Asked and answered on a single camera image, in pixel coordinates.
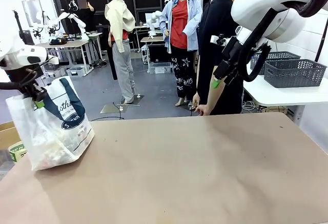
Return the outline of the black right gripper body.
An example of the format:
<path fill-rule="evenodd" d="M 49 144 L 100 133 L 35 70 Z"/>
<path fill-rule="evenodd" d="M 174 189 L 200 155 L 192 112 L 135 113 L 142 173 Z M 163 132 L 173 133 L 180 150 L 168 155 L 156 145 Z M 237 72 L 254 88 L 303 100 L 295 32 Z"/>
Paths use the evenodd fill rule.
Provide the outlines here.
<path fill-rule="evenodd" d="M 213 36 L 212 43 L 224 47 L 222 51 L 222 61 L 217 66 L 213 75 L 214 78 L 220 79 L 226 85 L 229 85 L 234 78 L 241 76 L 239 73 L 239 55 L 243 44 L 247 38 L 245 36 L 232 36 L 225 38 L 224 36 Z"/>

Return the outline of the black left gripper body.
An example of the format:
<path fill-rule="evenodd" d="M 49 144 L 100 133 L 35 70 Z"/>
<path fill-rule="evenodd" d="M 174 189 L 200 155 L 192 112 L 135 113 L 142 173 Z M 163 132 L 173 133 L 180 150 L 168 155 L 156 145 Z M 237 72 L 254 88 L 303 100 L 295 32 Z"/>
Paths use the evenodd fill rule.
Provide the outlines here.
<path fill-rule="evenodd" d="M 31 97 L 33 101 L 37 101 L 38 97 L 38 83 L 33 80 L 28 84 L 19 85 L 18 89 L 25 97 Z"/>

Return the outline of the person's right hand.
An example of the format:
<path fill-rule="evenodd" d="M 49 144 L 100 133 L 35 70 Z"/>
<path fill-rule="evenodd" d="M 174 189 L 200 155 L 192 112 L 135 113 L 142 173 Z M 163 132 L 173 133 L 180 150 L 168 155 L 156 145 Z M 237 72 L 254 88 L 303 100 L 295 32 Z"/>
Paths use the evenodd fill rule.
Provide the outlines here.
<path fill-rule="evenodd" d="M 193 111 L 195 111 L 196 108 L 199 106 L 199 102 L 200 102 L 200 96 L 199 96 L 199 94 L 196 92 L 196 93 L 194 94 L 194 96 L 193 96 L 193 100 L 192 100 L 192 107 L 191 107 L 191 109 L 192 109 Z"/>

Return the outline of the person's left hand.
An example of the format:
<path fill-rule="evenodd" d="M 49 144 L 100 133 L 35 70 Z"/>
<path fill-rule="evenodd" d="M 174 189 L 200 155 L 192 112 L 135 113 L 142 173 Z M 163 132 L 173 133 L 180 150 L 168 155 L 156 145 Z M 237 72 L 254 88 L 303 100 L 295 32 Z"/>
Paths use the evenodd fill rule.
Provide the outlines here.
<path fill-rule="evenodd" d="M 209 105 L 199 105 L 195 112 L 198 113 L 199 116 L 208 116 L 211 113 L 211 107 Z"/>

